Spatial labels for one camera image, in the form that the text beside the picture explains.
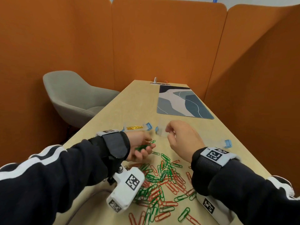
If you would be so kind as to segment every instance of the hand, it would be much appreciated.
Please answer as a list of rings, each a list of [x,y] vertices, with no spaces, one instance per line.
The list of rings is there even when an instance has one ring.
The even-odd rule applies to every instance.
[[[192,162],[195,151],[205,147],[199,134],[188,123],[173,120],[167,124],[166,132],[171,148],[185,161]]]
[[[126,132],[126,135],[130,141],[130,152],[126,161],[141,162],[152,153],[152,149],[156,146],[155,144],[151,144],[146,149],[137,151],[135,148],[138,146],[150,144],[149,141],[152,140],[150,135],[143,131]]]

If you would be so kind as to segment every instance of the table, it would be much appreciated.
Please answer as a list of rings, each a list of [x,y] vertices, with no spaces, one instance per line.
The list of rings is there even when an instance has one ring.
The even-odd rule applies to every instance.
[[[173,86],[187,87],[183,84],[172,84]],[[153,129],[150,131],[152,138],[156,140],[156,148],[154,151],[164,153],[170,157],[171,161],[180,159],[178,155],[171,150],[167,138],[160,137],[155,134],[154,128],[157,126],[160,118],[166,119],[179,119],[189,123],[194,127],[204,139],[210,141],[220,141],[221,139],[230,139],[233,147],[228,149],[229,151],[238,154],[242,158],[242,162],[249,166],[255,173],[263,176],[264,178],[270,176],[269,172],[257,161],[257,159],[239,142],[239,140],[224,126],[224,124],[213,114],[215,119],[203,119],[195,117],[182,117],[173,115],[164,115],[156,113],[156,106],[158,100],[158,85],[151,85],[150,81],[134,80],[129,86],[127,86],[113,101],[111,101],[104,109],[102,109],[91,121],[89,121],[81,130],[79,130],[68,142],[64,144],[65,148],[71,147],[73,144],[80,142],[82,139],[89,139],[95,136],[95,133],[107,129],[119,129],[122,130],[123,123],[128,120],[140,120],[145,123],[150,122]],[[161,157],[151,154],[149,159],[145,163],[153,164],[157,167],[160,164]],[[188,179],[186,178],[186,171],[192,175],[193,171],[188,168],[189,163],[180,159],[180,164],[183,168],[177,168],[180,170],[182,177],[186,180],[186,189],[192,188]],[[86,187],[82,193],[74,201],[72,208],[64,213],[58,214],[55,221],[55,225],[65,224],[69,216],[73,211],[87,199],[92,193],[100,188],[112,188],[107,183],[100,183],[94,187]],[[169,189],[163,187],[166,200],[173,200],[175,197]],[[98,194],[92,197],[88,203],[86,203],[76,214],[70,224],[72,225],[95,225],[95,224],[130,224],[128,214],[132,212],[138,223],[142,210],[146,210],[145,207],[131,204],[130,207],[122,214],[116,214],[111,208],[109,208],[105,202],[105,194]],[[175,211],[171,213],[171,216],[159,224],[179,224],[177,221],[178,216],[183,210],[189,207],[190,215],[198,220],[202,225],[216,225],[216,221],[212,216],[203,208],[203,206],[194,199],[190,201],[188,198],[180,201],[178,206],[175,207]],[[190,225],[188,220],[182,221],[181,224]],[[238,218],[232,223],[233,225],[241,224]]]

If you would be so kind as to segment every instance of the black jacket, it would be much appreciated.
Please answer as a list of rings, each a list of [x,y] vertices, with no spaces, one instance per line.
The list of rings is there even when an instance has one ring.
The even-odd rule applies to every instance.
[[[124,140],[129,151],[128,139]],[[195,152],[191,165],[198,193],[222,201],[243,224],[300,224],[300,199],[293,197],[288,181],[265,180],[234,159],[216,167],[200,157],[203,150]],[[85,186],[116,172],[103,159],[107,153],[97,136],[68,150],[49,146],[21,164],[1,167],[0,224],[52,224],[56,213],[67,211]]]

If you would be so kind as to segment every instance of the person's left arm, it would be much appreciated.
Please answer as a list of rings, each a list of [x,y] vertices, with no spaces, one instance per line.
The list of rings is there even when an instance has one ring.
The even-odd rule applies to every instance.
[[[128,152],[118,161],[112,158],[103,137],[96,136],[67,150],[61,145],[49,146],[20,164],[1,167],[0,223],[52,224],[56,213],[67,211],[85,186],[112,176],[125,159],[142,160],[155,147],[134,150],[152,140],[145,132],[121,135]]]

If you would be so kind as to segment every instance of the person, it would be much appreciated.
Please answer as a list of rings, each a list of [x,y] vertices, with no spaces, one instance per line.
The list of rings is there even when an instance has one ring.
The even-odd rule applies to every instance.
[[[278,176],[265,180],[237,159],[220,166],[201,156],[203,140],[183,121],[171,121],[166,132],[171,148],[191,163],[199,194],[220,200],[245,225],[300,224],[300,199],[294,198],[290,182]],[[156,146],[135,150],[152,140],[147,132],[120,135],[127,149],[123,158],[113,158],[103,136],[96,136],[67,150],[49,146],[23,163],[1,167],[0,224],[52,224],[85,186],[112,176],[123,160],[141,162]]]

